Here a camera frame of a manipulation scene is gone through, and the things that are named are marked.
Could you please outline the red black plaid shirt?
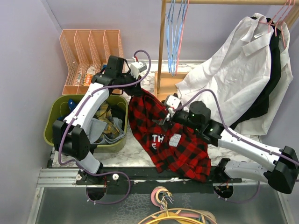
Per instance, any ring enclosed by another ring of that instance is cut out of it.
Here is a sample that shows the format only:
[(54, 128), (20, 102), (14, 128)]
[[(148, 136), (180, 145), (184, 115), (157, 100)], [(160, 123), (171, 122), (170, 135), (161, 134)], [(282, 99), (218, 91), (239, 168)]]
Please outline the red black plaid shirt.
[(150, 156), (157, 172), (171, 170), (206, 182), (212, 167), (207, 144), (181, 124), (172, 124), (164, 130), (157, 122), (166, 114), (166, 107), (146, 90), (131, 97), (128, 120), (133, 136)]

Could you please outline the pink wire hanger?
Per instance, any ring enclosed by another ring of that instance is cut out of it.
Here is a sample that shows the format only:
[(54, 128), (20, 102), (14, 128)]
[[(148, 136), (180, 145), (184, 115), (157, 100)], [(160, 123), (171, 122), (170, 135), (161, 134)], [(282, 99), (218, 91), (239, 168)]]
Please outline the pink wire hanger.
[(182, 40), (183, 40), (183, 33), (184, 33), (184, 25), (185, 25), (185, 18), (187, 14), (187, 10), (189, 7), (189, 0), (185, 1), (185, 6), (184, 6), (184, 12), (183, 12), (183, 18), (182, 18), (182, 28), (180, 30), (180, 36), (179, 36), (179, 46), (178, 46), (178, 53), (177, 53), (177, 59), (176, 59), (176, 68), (175, 68), (175, 76), (177, 75), (178, 72), (178, 63), (179, 63), (179, 57), (181, 53), (181, 48), (182, 48)]

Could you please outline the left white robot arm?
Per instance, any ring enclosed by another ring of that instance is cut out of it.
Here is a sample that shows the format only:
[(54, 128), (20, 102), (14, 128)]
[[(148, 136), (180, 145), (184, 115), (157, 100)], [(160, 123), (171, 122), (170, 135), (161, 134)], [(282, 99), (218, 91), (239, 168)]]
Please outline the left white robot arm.
[(68, 156), (66, 165), (75, 162), (87, 173), (87, 179), (98, 184), (103, 180), (103, 164), (94, 157), (94, 150), (100, 146), (117, 144), (126, 136), (127, 112), (112, 113), (107, 99), (115, 89), (127, 94), (141, 90), (141, 73), (148, 73), (151, 65), (135, 59), (123, 71), (127, 60), (110, 56), (105, 68), (94, 74), (86, 94), (75, 105), (69, 115), (57, 119), (52, 126), (54, 148), (59, 156)]

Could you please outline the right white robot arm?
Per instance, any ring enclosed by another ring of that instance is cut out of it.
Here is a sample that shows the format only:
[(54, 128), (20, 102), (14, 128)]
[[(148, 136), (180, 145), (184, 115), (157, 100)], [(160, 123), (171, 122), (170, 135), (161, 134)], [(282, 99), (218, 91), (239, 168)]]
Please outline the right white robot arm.
[(215, 170), (215, 179), (245, 178), (269, 184), (273, 189), (290, 194), (299, 175), (299, 160), (293, 148), (272, 147), (238, 134), (211, 119), (211, 111), (201, 101), (191, 103), (188, 112), (180, 110), (179, 99), (170, 96), (165, 104), (154, 103), (154, 112), (164, 130), (171, 124), (181, 124), (193, 130), (207, 144), (229, 149), (249, 159), (251, 162), (237, 162), (223, 159)]

